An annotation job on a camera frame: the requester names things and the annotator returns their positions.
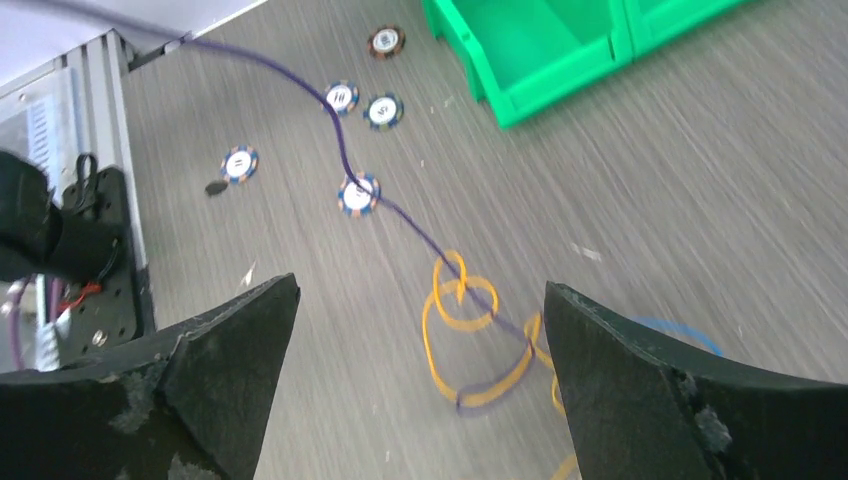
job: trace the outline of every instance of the white wall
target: white wall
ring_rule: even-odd
[[[205,33],[266,0],[75,0],[181,32]],[[102,22],[33,8],[39,0],[0,0],[0,85],[112,29]],[[165,42],[118,29],[142,52]]]

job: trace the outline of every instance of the black mount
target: black mount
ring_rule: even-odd
[[[64,365],[80,357],[103,349],[124,344],[130,340],[152,333],[155,327],[141,314],[140,280],[135,264],[132,222],[128,204],[127,185],[123,172],[109,167],[97,176],[96,197],[83,201],[92,203],[91,215],[86,220],[94,222],[100,235],[108,235],[115,257],[108,275],[100,282],[102,290],[86,295],[71,309],[71,328],[67,338],[59,340],[59,357]],[[81,192],[77,185],[65,189],[64,205],[78,204]],[[85,244],[88,231],[79,238],[68,238],[68,242]],[[68,292],[68,298],[77,299],[85,285],[76,284]]]

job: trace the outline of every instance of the screw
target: screw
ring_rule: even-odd
[[[91,338],[91,344],[95,347],[102,347],[103,344],[106,343],[106,334],[103,333],[103,330],[98,330],[94,332],[94,337]]]

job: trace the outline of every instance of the yellow rubber band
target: yellow rubber band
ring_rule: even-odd
[[[486,328],[493,322],[493,315],[496,315],[498,313],[499,300],[498,292],[495,289],[495,286],[492,285],[489,280],[483,277],[468,275],[468,270],[465,266],[465,260],[458,252],[450,250],[448,252],[445,252],[445,256],[447,257],[448,261],[456,264],[459,270],[459,278],[440,283],[439,275],[441,274],[442,268],[445,266],[445,263],[442,261],[441,258],[436,260],[436,264],[433,267],[433,290],[430,292],[430,295],[427,296],[427,300],[424,301],[424,309],[421,312],[421,334],[424,340],[424,352],[427,355],[427,363],[430,367],[430,375],[433,377],[433,383],[436,384],[436,388],[445,398],[447,398],[451,402],[456,403],[457,396],[459,395],[458,391],[451,387],[442,378],[441,374],[439,373],[439,369],[436,366],[436,361],[433,358],[433,348],[430,345],[430,332],[428,330],[427,325],[428,320],[430,318],[430,311],[435,305],[436,310],[439,312],[439,316],[442,318],[442,320],[448,327],[458,332],[475,333]],[[473,320],[459,320],[453,318],[445,309],[444,304],[442,303],[442,297],[451,294],[456,295],[456,301],[461,305],[463,300],[465,299],[465,292],[469,288],[473,288],[475,290],[484,290],[485,292],[487,292],[491,297],[491,310],[483,316],[475,318]],[[535,357],[543,365],[553,370],[554,362],[551,359],[550,354],[541,350],[538,346],[538,340],[541,331],[542,315],[537,313],[533,318],[531,318],[524,324],[524,335],[529,340],[529,345],[524,350],[524,353],[521,356],[521,360],[518,362],[515,368],[510,371],[509,374],[506,375],[506,377],[492,385],[489,389],[483,392],[477,392],[463,396],[463,406],[471,408],[482,407],[502,397],[507,391],[509,391],[518,383],[518,381],[521,379],[527,369],[530,368],[534,353]],[[562,401],[559,398],[559,381],[556,378],[556,374],[554,374],[553,381],[551,382],[551,400],[557,411],[565,415],[565,406],[562,404]],[[565,461],[562,462],[562,464],[559,466],[551,480],[565,480],[576,469],[577,457],[574,454],[569,455],[568,458],[566,458]]]

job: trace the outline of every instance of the metal bracket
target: metal bracket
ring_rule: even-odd
[[[103,281],[102,290],[71,309],[71,328],[59,340],[61,363],[68,364],[106,348],[114,347],[141,337],[146,333],[141,315],[139,279],[135,265],[132,222],[127,200],[127,185],[123,172],[109,167],[97,173],[99,212],[95,222],[114,231],[118,242],[119,260]],[[70,186],[63,193],[65,205],[74,205],[79,192]],[[69,298],[79,298],[82,285],[69,292]]]

